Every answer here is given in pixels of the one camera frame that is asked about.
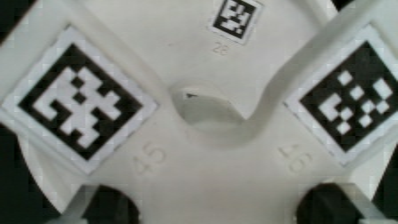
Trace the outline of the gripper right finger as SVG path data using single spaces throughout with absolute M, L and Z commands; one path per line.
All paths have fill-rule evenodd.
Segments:
M 322 183 L 308 191 L 295 211 L 297 224 L 391 224 L 354 183 Z

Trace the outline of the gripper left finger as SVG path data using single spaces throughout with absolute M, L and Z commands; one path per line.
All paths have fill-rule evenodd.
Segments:
M 141 224 L 134 200 L 112 187 L 84 185 L 56 224 Z

